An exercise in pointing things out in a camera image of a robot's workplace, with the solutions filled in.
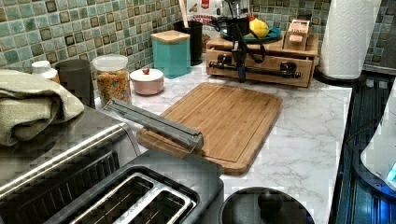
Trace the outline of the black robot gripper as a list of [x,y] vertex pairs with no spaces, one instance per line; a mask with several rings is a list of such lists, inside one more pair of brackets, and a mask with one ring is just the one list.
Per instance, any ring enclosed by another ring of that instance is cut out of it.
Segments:
[[247,43],[245,36],[249,33],[249,0],[225,0],[227,35],[233,40],[232,54],[236,61],[238,81],[244,83],[246,79],[245,59]]

